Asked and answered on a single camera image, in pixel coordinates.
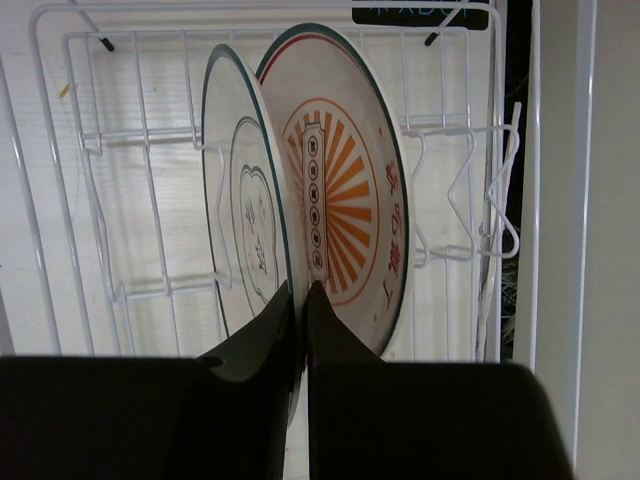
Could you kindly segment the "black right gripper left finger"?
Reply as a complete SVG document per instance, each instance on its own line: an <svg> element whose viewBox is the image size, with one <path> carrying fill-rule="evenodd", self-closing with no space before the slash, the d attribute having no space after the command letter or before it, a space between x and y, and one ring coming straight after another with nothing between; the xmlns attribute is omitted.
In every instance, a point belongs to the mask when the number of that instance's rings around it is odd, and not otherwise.
<svg viewBox="0 0 640 480"><path fill-rule="evenodd" d="M5 479L279 479L295 316L286 287L197 358L1 361Z"/></svg>

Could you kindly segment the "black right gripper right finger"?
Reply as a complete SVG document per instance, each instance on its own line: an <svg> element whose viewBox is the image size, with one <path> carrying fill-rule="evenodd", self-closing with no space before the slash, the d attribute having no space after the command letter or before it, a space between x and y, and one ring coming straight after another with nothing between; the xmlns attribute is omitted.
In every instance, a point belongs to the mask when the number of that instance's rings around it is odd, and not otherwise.
<svg viewBox="0 0 640 480"><path fill-rule="evenodd" d="M314 479L570 479L549 399L517 364L386 362L308 294Z"/></svg>

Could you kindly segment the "green rimmed white plate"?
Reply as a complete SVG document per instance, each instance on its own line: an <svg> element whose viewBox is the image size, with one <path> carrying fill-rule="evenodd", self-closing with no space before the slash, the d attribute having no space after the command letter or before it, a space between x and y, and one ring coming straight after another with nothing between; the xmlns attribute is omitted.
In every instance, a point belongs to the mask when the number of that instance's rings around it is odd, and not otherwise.
<svg viewBox="0 0 640 480"><path fill-rule="evenodd" d="M279 288L293 290L285 179L256 75L230 45L207 61L201 158L219 318L232 336Z"/></svg>

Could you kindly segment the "orange sunburst plate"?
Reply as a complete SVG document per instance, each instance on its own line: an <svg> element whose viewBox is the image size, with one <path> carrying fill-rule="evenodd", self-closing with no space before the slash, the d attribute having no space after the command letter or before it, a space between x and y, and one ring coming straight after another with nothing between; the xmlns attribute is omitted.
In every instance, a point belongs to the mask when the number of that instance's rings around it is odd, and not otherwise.
<svg viewBox="0 0 640 480"><path fill-rule="evenodd" d="M308 275L383 353L410 288L414 215L398 120L361 50L337 30L281 33L257 72L306 236Z"/></svg>

